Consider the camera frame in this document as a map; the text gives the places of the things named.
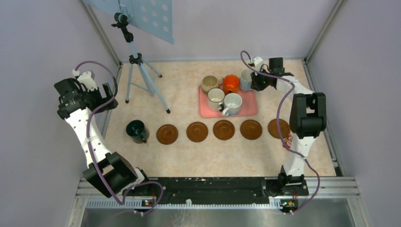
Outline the light blue mug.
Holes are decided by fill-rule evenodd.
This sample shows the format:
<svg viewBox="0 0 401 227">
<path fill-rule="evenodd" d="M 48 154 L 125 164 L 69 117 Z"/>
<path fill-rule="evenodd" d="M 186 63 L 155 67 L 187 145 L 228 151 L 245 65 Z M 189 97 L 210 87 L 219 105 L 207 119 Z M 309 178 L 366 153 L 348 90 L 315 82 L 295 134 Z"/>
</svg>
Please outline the light blue mug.
<svg viewBox="0 0 401 227">
<path fill-rule="evenodd" d="M 242 91 L 247 92 L 251 90 L 252 86 L 252 70 L 243 70 L 240 73 L 240 88 Z"/>
</svg>

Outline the orange glass mug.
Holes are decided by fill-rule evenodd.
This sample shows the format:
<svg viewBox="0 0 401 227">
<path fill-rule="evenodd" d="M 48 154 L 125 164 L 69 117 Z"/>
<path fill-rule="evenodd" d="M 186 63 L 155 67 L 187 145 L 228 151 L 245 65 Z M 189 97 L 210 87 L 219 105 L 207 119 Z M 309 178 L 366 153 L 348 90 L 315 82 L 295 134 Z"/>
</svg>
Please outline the orange glass mug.
<svg viewBox="0 0 401 227">
<path fill-rule="evenodd" d="M 238 93 L 240 88 L 240 79 L 236 75 L 227 75 L 223 79 L 223 91 L 226 95 Z"/>
</svg>

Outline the white mug front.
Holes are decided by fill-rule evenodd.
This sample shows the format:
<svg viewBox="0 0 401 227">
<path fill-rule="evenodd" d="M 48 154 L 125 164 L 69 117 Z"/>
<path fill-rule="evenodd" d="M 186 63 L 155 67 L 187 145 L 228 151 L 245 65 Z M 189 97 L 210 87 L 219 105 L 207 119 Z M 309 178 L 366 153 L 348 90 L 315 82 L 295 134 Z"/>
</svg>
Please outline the white mug front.
<svg viewBox="0 0 401 227">
<path fill-rule="evenodd" d="M 224 117 L 237 115 L 242 107 L 242 97 L 236 93 L 229 93 L 224 98 L 222 115 Z"/>
</svg>

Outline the white mug dark rim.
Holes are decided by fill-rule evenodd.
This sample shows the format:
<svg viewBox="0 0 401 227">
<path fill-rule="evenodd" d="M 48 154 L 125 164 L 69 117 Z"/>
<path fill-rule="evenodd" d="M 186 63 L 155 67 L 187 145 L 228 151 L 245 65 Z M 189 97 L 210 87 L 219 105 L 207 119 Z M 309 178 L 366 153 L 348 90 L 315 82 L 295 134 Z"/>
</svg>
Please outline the white mug dark rim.
<svg viewBox="0 0 401 227">
<path fill-rule="evenodd" d="M 210 110 L 217 112 L 223 111 L 225 93 L 220 88 L 213 88 L 207 93 L 208 107 Z"/>
</svg>

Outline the dark wooden coaster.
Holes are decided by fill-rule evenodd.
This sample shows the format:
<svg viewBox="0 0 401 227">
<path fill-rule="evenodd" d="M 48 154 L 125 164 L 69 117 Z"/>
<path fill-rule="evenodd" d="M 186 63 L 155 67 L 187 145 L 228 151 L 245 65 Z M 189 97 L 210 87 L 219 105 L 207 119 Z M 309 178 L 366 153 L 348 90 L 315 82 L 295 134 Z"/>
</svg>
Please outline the dark wooden coaster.
<svg viewBox="0 0 401 227">
<path fill-rule="evenodd" d="M 283 119 L 279 119 L 278 125 L 277 119 L 271 120 L 267 126 L 267 129 L 269 134 L 276 139 L 280 139 L 279 131 L 281 131 L 281 137 L 283 139 L 287 138 L 291 133 L 289 124 Z"/>
<path fill-rule="evenodd" d="M 235 126 L 228 120 L 219 120 L 213 125 L 213 134 L 219 140 L 229 140 L 235 134 Z"/>
<path fill-rule="evenodd" d="M 178 135 L 178 129 L 172 124 L 162 125 L 156 132 L 158 142 L 163 145 L 173 144 L 177 140 Z"/>
<path fill-rule="evenodd" d="M 256 140 L 262 135 L 262 126 L 256 120 L 245 120 L 240 126 L 240 133 L 247 140 Z"/>
<path fill-rule="evenodd" d="M 207 126 L 202 122 L 192 122 L 186 129 L 186 135 L 192 142 L 202 142 L 209 134 Z"/>
</svg>

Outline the dark green mug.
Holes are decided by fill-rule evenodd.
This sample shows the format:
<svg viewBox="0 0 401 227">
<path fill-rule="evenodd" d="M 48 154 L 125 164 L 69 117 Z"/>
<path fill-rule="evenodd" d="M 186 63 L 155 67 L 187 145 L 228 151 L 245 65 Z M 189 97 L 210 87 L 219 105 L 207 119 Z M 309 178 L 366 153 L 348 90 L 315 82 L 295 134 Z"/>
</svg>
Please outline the dark green mug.
<svg viewBox="0 0 401 227">
<path fill-rule="evenodd" d="M 134 134 L 139 134 L 141 132 L 148 131 L 148 128 L 145 126 L 144 122 L 141 120 L 131 121 L 126 126 L 126 134 L 131 138 Z"/>
</svg>

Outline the light wooden coaster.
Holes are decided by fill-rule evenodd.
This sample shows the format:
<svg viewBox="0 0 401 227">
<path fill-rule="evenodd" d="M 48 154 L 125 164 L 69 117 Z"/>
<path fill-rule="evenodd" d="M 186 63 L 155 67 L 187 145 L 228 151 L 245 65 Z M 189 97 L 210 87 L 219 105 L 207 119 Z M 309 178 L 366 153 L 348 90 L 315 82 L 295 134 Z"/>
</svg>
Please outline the light wooden coaster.
<svg viewBox="0 0 401 227">
<path fill-rule="evenodd" d="M 146 144 L 149 140 L 149 132 L 144 131 L 139 134 L 134 134 L 131 138 L 137 144 Z"/>
</svg>

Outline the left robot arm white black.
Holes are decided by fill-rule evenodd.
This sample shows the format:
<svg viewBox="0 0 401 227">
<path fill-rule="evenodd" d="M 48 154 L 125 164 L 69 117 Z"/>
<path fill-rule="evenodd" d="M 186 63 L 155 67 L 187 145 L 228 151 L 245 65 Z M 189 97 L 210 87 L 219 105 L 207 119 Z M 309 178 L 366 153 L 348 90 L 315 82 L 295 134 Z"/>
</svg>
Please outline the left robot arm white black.
<svg viewBox="0 0 401 227">
<path fill-rule="evenodd" d="M 59 93 L 57 114 L 74 130 L 85 153 L 87 169 L 83 176 L 107 198 L 133 183 L 139 195 L 150 193 L 152 183 L 145 173 L 132 165 L 119 153 L 110 151 L 101 135 L 94 114 L 117 107 L 109 84 L 104 83 L 106 96 L 98 88 L 68 78 L 54 84 Z"/>
</svg>

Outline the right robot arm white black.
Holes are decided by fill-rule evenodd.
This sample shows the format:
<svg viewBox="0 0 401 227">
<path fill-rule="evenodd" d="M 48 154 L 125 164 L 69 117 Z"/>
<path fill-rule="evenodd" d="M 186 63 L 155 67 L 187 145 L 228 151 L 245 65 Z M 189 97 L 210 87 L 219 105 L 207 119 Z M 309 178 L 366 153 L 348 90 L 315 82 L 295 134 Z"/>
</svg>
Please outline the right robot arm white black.
<svg viewBox="0 0 401 227">
<path fill-rule="evenodd" d="M 292 102 L 289 127 L 293 140 L 291 147 L 285 146 L 291 154 L 281 167 L 277 182 L 278 191 L 290 195 L 304 181 L 310 148 L 326 128 L 326 96 L 306 88 L 292 73 L 286 73 L 282 58 L 270 58 L 269 64 L 270 69 L 264 70 L 262 58 L 249 61 L 253 71 L 251 88 L 262 91 L 272 86 Z"/>
</svg>

